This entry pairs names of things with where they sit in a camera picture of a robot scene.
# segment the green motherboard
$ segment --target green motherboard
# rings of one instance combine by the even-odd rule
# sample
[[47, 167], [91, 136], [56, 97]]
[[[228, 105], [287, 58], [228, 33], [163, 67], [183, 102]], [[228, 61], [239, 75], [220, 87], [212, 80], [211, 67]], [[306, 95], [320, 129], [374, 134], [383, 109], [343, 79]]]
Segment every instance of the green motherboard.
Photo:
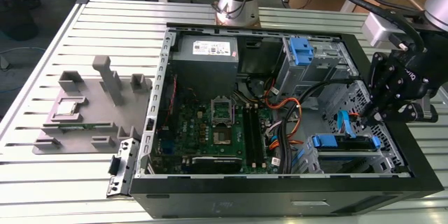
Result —
[[[239, 158], [243, 160], [240, 174], [270, 174], [275, 167], [267, 160], [264, 136], [259, 134], [260, 151], [263, 151], [263, 164], [256, 166], [247, 162], [247, 141], [244, 126], [244, 107], [234, 106], [232, 113], [228, 107], [210, 104], [183, 105], [179, 110], [176, 134], [159, 139], [158, 154], [152, 155], [152, 166], [158, 173], [187, 174], [188, 162], [192, 157]], [[214, 117], [232, 119], [230, 125], [212, 124]], [[259, 122], [258, 130], [263, 123], [271, 120], [271, 110], [256, 109]]]

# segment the floor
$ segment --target floor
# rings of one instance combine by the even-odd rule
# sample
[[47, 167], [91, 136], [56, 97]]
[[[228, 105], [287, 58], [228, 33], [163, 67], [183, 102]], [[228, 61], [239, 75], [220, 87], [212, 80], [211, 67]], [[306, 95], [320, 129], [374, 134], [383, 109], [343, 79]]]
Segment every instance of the floor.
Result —
[[[42, 6], [32, 10], [32, 16], [39, 26], [39, 36], [28, 41], [15, 41], [0, 32], [0, 52], [16, 47], [47, 48], [64, 22], [76, 0], [40, 0]], [[218, 0], [171, 0], [178, 3], [211, 4]], [[282, 0], [259, 0], [263, 7], [283, 8]], [[8, 71], [0, 71], [0, 119], [20, 92], [28, 76], [40, 60], [43, 53], [39, 50], [22, 49], [3, 54], [12, 64]]]

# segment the sticker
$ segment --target sticker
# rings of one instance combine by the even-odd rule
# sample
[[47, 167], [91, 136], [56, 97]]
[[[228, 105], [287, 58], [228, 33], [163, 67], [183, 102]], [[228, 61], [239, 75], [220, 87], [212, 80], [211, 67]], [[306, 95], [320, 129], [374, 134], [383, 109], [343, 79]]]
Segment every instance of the sticker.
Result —
[[274, 157], [271, 164], [275, 165], [275, 166], [280, 166], [280, 159]]
[[279, 89], [276, 89], [275, 87], [271, 88], [271, 92], [275, 93], [276, 95], [279, 94]]
[[194, 55], [231, 56], [231, 43], [219, 41], [195, 41]]

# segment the blue cable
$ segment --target blue cable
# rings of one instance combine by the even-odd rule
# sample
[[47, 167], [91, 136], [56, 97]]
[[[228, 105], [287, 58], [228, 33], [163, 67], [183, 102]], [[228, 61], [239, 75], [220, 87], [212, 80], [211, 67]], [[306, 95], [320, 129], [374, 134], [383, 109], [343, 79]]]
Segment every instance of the blue cable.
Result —
[[18, 90], [18, 89], [22, 89], [22, 88], [23, 88], [23, 86], [20, 86], [20, 87], [18, 87], [18, 88], [15, 88], [15, 89], [3, 90], [3, 91], [0, 91], [0, 94], [2, 94], [2, 93], [7, 93], [7, 92], [11, 92], [11, 91]]

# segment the slotted aluminum surface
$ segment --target slotted aluminum surface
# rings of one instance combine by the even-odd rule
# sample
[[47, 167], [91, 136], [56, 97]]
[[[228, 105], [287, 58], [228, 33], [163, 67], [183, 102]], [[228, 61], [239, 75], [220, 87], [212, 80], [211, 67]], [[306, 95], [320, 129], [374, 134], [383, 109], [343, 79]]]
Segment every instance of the slotted aluminum surface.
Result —
[[[360, 32], [364, 14], [311, 10], [260, 9], [264, 28], [332, 31], [355, 34], [367, 55], [371, 48]], [[106, 199], [110, 154], [34, 155], [38, 127], [46, 121], [59, 92], [64, 70], [96, 76], [95, 55], [110, 55], [120, 76], [143, 73], [154, 77], [166, 23], [214, 24], [208, 5], [91, 0], [78, 4], [48, 51], [20, 91], [0, 124], [0, 222], [92, 223], [151, 220], [132, 199]], [[438, 96], [440, 119], [436, 124], [411, 124], [411, 131], [443, 185], [448, 186], [448, 107]], [[364, 216], [304, 218], [300, 223], [448, 223], [448, 193], [407, 200]], [[264, 219], [291, 223], [295, 219]], [[168, 220], [167, 222], [246, 223], [256, 220]]]

